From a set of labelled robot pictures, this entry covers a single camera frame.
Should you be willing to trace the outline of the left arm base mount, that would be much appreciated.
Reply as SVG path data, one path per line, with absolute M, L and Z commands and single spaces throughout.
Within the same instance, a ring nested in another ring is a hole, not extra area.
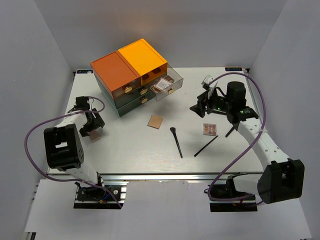
M 74 209 L 120 210 L 125 202 L 126 185 L 112 183 L 104 186 L 115 197 L 115 201 L 108 191 L 92 186 L 82 187 L 77 182 L 75 184 Z

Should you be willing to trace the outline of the nine colour eyeshadow palette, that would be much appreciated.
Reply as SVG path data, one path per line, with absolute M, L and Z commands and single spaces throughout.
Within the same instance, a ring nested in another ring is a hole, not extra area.
M 216 136 L 217 135 L 217 125 L 212 123 L 203 124 L 203 135 L 205 136 Z

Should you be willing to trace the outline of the peach compact with label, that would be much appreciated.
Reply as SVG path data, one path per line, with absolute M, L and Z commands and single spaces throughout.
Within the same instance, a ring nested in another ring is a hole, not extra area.
M 165 91 L 172 83 L 161 77 L 159 81 L 153 86 L 157 91 Z

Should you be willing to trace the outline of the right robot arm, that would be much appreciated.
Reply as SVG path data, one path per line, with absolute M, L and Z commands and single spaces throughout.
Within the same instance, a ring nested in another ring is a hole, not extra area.
M 264 130 L 264 121 L 247 106 L 246 88 L 242 82 L 231 81 L 226 93 L 219 95 L 219 87 L 202 82 L 205 92 L 198 96 L 190 110 L 200 117 L 215 110 L 226 114 L 233 128 L 244 137 L 261 163 L 261 174 L 237 173 L 228 176 L 224 189 L 218 192 L 211 184 L 207 195 L 212 201 L 242 201 L 258 196 L 265 204 L 272 204 L 302 196 L 305 166 L 284 153 Z

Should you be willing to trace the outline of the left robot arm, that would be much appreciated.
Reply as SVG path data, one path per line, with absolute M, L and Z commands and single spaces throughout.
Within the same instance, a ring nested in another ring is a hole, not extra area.
M 98 140 L 105 122 L 100 111 L 90 105 L 90 100 L 98 98 L 76 97 L 75 104 L 62 118 L 62 122 L 46 128 L 43 135 L 48 166 L 89 186 L 90 196 L 99 200 L 105 196 L 106 187 L 99 172 L 85 162 L 81 138 L 89 138 L 92 142 Z

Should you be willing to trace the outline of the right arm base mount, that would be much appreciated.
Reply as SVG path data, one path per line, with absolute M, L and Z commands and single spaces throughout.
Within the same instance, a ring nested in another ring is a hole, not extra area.
M 237 191 L 234 185 L 234 178 L 243 176 L 243 173 L 233 174 L 227 177 L 225 183 L 214 184 L 210 190 L 210 196 L 218 200 L 210 200 L 209 207 L 211 213 L 231 213 L 231 212 L 257 212 L 258 207 L 256 197 L 246 192 Z

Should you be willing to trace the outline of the clear drawer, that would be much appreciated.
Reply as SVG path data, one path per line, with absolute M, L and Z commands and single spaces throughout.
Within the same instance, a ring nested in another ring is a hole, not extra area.
M 167 66 L 167 72 L 159 77 L 150 87 L 154 93 L 154 99 L 158 102 L 161 99 L 173 94 L 183 86 L 183 77 L 179 75 L 170 65 Z

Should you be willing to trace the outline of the brown eyeshadow palette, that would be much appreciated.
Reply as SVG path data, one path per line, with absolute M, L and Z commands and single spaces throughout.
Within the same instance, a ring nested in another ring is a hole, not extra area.
M 165 78 L 166 80 L 170 81 L 170 82 L 172 83 L 172 85 L 173 85 L 174 80 L 173 80 L 170 76 L 167 75 L 167 76 L 164 77 L 164 78 Z M 160 91 L 156 90 L 156 89 L 154 88 L 154 85 L 151 87 L 151 89 L 152 89 L 155 93 L 159 93 Z

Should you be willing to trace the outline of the small pink compact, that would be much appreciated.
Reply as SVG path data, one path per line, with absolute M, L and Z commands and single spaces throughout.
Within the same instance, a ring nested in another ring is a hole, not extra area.
M 94 130 L 89 133 L 89 138 L 94 143 L 98 141 L 101 138 L 101 136 L 97 131 Z

